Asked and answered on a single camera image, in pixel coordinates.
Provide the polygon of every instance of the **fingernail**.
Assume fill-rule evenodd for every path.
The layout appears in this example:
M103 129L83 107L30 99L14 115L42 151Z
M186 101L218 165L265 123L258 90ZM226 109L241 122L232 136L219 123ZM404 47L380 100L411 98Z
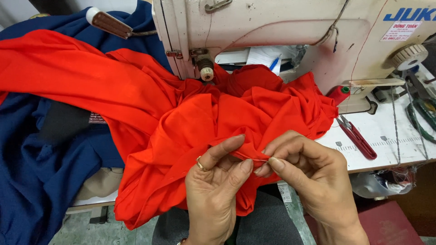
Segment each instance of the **fingernail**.
M259 173L261 169L262 169L262 166L261 166L260 168L256 169L256 170L254 171L254 173L255 173L255 174Z
M250 173L253 168L253 160L247 159L241 163L241 169L244 173Z
M281 171L282 169L285 168L285 163L280 161L279 159L275 158L275 157L270 157L268 159L268 163L271 165L271 167L275 170L275 171Z

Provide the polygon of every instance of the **pen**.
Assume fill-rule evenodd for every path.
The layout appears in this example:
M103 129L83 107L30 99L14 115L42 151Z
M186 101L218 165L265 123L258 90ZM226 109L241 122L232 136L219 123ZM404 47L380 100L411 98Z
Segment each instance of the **pen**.
M271 64L271 66L269 67L269 69L272 71L274 69L274 67L276 67L277 63L279 62L279 58L280 56L282 56L282 54L280 54Z

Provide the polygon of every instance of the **red thread spool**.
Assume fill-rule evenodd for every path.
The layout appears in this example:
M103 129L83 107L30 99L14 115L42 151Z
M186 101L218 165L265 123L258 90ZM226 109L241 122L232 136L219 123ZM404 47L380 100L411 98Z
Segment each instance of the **red thread spool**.
M334 99L334 105L338 106L341 104L348 96L350 96L351 92L348 87L337 86L331 93L328 95L329 98Z

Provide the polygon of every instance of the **printed label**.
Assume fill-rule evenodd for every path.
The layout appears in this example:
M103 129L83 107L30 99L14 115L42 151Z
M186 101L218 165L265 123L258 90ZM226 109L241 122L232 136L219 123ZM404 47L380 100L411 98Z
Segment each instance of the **printed label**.
M100 114L91 112L91 115L89 116L89 123L101 123L101 124L107 124L107 122L100 116Z
M380 41L406 41L422 21L395 21Z
M288 184L277 184L284 203L292 202Z

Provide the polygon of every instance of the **paper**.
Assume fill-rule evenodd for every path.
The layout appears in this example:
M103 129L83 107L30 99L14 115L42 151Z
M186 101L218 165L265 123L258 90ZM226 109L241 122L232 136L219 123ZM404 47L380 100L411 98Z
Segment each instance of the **paper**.
M380 41L406 41L422 21L396 21Z
M276 46L251 47L247 58L247 65L265 65L269 68L281 54L281 50ZM282 59L279 58L279 62L272 70L277 76L280 73L281 62Z
M279 188L280 194L282 195L283 202L292 202L288 184L278 183L277 186Z

